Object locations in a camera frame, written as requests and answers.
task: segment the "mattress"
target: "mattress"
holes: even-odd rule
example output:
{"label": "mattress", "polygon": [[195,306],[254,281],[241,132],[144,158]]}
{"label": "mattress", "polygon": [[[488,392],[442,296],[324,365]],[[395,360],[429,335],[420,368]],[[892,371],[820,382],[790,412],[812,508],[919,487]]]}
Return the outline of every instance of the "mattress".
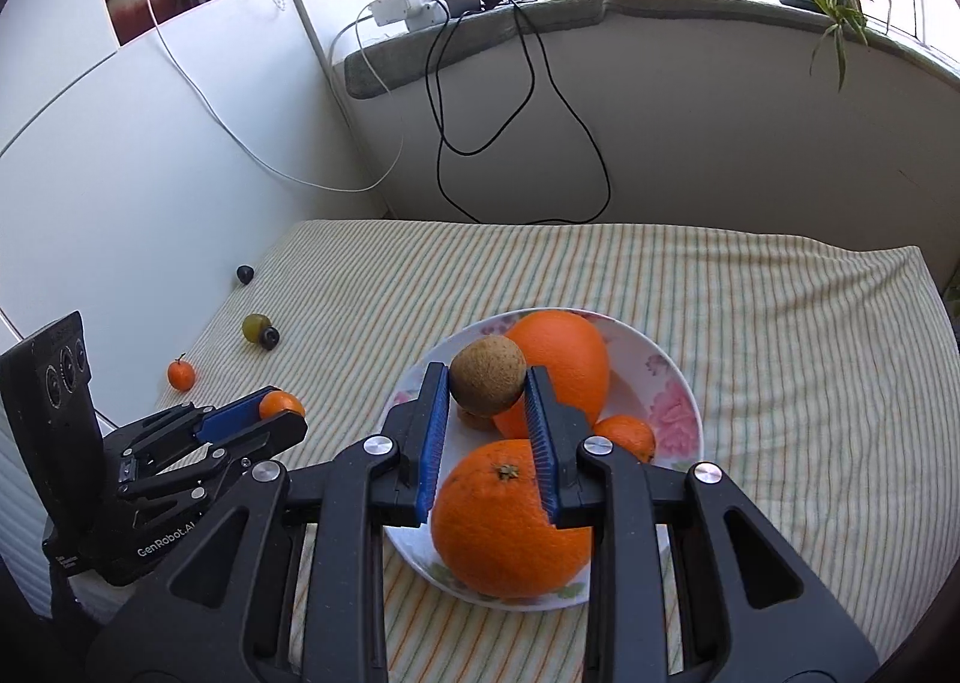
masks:
{"label": "mattress", "polygon": [[[852,253],[793,236],[631,224],[302,223],[190,349],[198,381],[185,398],[222,405],[265,384],[296,394],[309,432],[280,460],[314,464],[376,430],[395,381],[427,349],[528,306],[596,310],[658,342],[696,396],[707,457],[880,657],[894,651],[960,553],[960,359],[918,248]],[[254,311],[280,329],[273,352],[240,334]],[[158,406],[183,400],[170,391]],[[430,586],[389,543],[384,568],[391,680],[579,680],[584,607],[470,605]],[[75,590],[107,617],[123,593],[96,579],[74,578]],[[295,659],[304,595],[305,577]]]}

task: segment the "bed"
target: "bed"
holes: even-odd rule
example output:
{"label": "bed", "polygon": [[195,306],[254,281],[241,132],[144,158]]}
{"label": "bed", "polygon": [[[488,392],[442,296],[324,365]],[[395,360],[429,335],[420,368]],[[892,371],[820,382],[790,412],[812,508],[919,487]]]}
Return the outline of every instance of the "bed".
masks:
{"label": "bed", "polygon": [[[272,383],[307,409],[323,461],[376,430],[404,368],[509,309],[593,309],[680,366],[719,463],[889,656],[960,553],[960,359],[918,248],[852,253],[793,236],[693,227],[298,224],[188,353],[187,395],[220,405]],[[240,322],[267,313],[275,352]],[[179,403],[171,391],[158,404]],[[387,543],[391,680],[579,680],[586,610],[507,613],[440,593]],[[680,665],[676,603],[666,610]],[[123,598],[73,578],[92,613]],[[305,583],[299,586],[302,606]],[[299,657],[302,624],[291,656]]]}

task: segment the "windowsill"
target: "windowsill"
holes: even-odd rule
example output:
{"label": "windowsill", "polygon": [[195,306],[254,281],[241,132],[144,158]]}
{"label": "windowsill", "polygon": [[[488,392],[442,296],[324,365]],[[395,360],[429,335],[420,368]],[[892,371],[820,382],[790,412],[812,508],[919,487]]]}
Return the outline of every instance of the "windowsill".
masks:
{"label": "windowsill", "polygon": [[[822,32],[827,27],[823,15],[790,8],[778,0],[536,0],[523,8],[540,32],[592,27],[601,24],[608,14],[755,22],[808,32]],[[437,32],[433,27],[400,34],[366,47],[366,55],[390,89],[409,85],[424,75],[427,51]],[[492,49],[516,34],[512,7],[508,5],[468,17],[446,47],[443,67]],[[876,29],[870,29],[867,38],[872,48],[910,62],[960,91],[960,66],[939,58],[906,34],[893,30],[885,34],[883,25],[878,24]],[[383,87],[360,53],[347,56],[343,68],[347,93],[352,98],[365,100],[383,94]]]}

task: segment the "floral plate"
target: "floral plate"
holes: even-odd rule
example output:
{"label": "floral plate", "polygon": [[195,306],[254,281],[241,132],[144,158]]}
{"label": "floral plate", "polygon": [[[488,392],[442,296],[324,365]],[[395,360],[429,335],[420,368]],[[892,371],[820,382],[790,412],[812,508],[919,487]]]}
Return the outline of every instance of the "floral plate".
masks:
{"label": "floral plate", "polygon": [[[440,361],[449,365],[454,355],[471,342],[491,333],[506,333],[517,320],[533,311],[536,309],[520,309],[480,320],[430,349],[397,382],[390,402],[380,416],[381,426],[392,406],[409,402],[419,395],[428,363]],[[667,354],[642,333],[620,320],[580,309],[569,311],[596,325],[610,353],[610,393],[601,419],[626,414],[647,421],[656,436],[656,466],[685,472],[694,463],[703,460],[704,432],[697,403],[680,370]],[[456,405],[450,403],[438,484],[443,484],[445,477],[467,453],[496,439],[499,439],[496,432],[476,432],[460,423]],[[445,566],[433,547],[429,526],[428,518],[420,528],[387,528],[386,531],[390,541],[411,567],[440,590],[455,597],[486,607],[523,612],[570,607],[584,603],[589,597],[589,564],[568,584],[541,597],[504,600],[479,594],[460,582]],[[659,526],[656,534],[662,553],[669,545],[666,531]]]}

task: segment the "dark berry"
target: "dark berry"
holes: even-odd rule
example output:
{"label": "dark berry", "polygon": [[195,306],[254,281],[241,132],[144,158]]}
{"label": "dark berry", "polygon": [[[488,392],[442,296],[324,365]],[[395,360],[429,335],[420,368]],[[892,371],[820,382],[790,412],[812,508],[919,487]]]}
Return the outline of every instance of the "dark berry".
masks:
{"label": "dark berry", "polygon": [[260,347],[263,349],[273,349],[280,344],[280,332],[272,325],[268,325],[260,333]]}

